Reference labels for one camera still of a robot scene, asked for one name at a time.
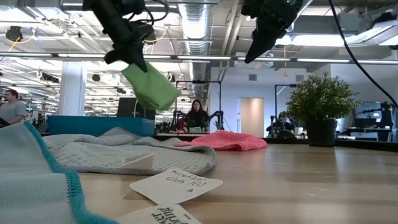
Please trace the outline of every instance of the green cloth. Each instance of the green cloth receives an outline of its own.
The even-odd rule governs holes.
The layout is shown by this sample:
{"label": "green cloth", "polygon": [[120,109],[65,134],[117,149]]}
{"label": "green cloth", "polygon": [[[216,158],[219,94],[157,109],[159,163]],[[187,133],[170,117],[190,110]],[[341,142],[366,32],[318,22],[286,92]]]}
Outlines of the green cloth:
{"label": "green cloth", "polygon": [[168,110],[179,96],[173,86],[149,62],[145,62],[148,72],[143,72],[137,65],[131,64],[122,71],[134,89],[138,102],[148,109]]}

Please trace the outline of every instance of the door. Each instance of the door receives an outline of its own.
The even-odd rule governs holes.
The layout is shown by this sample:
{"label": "door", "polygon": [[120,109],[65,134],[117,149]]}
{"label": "door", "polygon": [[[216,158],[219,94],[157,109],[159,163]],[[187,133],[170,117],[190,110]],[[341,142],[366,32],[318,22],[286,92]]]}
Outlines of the door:
{"label": "door", "polygon": [[264,99],[241,99],[241,132],[264,138]]}

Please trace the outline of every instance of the gray knit blanket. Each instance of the gray knit blanket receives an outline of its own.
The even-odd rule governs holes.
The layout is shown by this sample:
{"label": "gray knit blanket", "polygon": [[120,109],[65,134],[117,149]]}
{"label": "gray knit blanket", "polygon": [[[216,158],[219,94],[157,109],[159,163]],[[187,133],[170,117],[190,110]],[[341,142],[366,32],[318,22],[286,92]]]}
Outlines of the gray knit blanket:
{"label": "gray knit blanket", "polygon": [[[114,128],[99,137],[60,134],[44,137],[44,141],[58,163],[78,172],[156,175],[171,167],[179,167],[200,175],[216,164],[216,152],[210,147],[175,147],[181,140],[141,138],[121,128]],[[148,168],[124,167],[126,161],[134,162],[147,156],[153,157]]]}

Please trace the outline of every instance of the person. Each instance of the person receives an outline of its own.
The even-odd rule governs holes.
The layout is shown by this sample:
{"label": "person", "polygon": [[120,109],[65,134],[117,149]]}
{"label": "person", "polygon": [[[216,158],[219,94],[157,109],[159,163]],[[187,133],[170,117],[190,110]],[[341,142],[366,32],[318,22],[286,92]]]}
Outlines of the person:
{"label": "person", "polygon": [[188,112],[185,122],[188,128],[201,127],[205,128],[209,120],[209,115],[201,107],[200,100],[194,100],[191,110]]}
{"label": "person", "polygon": [[4,95],[4,99],[8,101],[8,103],[3,103],[0,106],[0,118],[8,124],[16,124],[25,119],[26,105],[18,101],[18,95],[17,91],[8,90]]}

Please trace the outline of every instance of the white card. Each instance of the white card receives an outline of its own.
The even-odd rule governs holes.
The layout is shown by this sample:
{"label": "white card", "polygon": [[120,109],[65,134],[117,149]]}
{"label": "white card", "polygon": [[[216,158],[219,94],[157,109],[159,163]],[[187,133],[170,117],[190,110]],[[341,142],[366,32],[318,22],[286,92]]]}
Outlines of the white card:
{"label": "white card", "polygon": [[130,212],[117,221],[120,224],[200,224],[179,205],[158,205]]}
{"label": "white card", "polygon": [[221,184],[222,180],[199,177],[174,167],[161,174],[134,182],[130,184],[130,188],[162,205],[185,202]]}

